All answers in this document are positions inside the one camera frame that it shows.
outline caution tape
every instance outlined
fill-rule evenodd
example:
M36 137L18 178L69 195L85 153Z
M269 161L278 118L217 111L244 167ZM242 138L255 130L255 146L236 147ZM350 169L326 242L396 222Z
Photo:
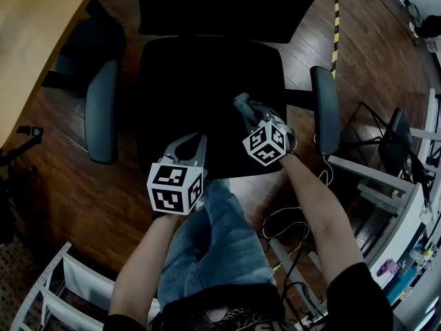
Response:
M332 52L332 77L336 79L336 66L338 58L338 40L340 37L340 7L338 6L338 0L334 0L334 6L336 11L336 20L334 24L334 51Z

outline wooden table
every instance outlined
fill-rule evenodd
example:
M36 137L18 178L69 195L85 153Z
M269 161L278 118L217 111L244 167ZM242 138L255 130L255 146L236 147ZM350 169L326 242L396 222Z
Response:
M0 0L0 148L89 2Z

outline white cube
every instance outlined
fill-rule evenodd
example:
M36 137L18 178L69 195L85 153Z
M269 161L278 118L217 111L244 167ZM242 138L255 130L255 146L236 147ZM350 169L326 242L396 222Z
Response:
M147 180L155 211L188 215L203 193L203 168L153 163Z
M267 122L243 140L243 144L251 157L268 166L286 154L285 135L283 129Z

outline tripod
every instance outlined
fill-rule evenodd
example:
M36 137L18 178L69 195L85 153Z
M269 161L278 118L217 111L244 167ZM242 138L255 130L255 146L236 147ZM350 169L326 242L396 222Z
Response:
M4 156L0 149L0 167L7 167L8 169L8 178L3 180L0 177L0 244L10 243L14 238L15 216L11 211L10 199L14 196L23 182L23 178L17 177L14 173L12 162L30 148L41 143L43 128L19 126L17 134L26 134L32 136L32 138L19 148L7 152ZM29 175L32 176L36 172L37 167L32 166L29 170Z

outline forearm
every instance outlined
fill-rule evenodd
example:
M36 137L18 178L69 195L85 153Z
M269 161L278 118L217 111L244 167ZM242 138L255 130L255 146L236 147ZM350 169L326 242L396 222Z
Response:
M311 228L323 274L330 284L343 270L363 262L346 212L331 190L297 157L288 154L280 163Z
M347 221L347 215L332 191L296 156L288 154L280 163L288 174L312 232L324 230L339 219Z
M177 215L156 219L116 279L110 314L122 314L147 325Z

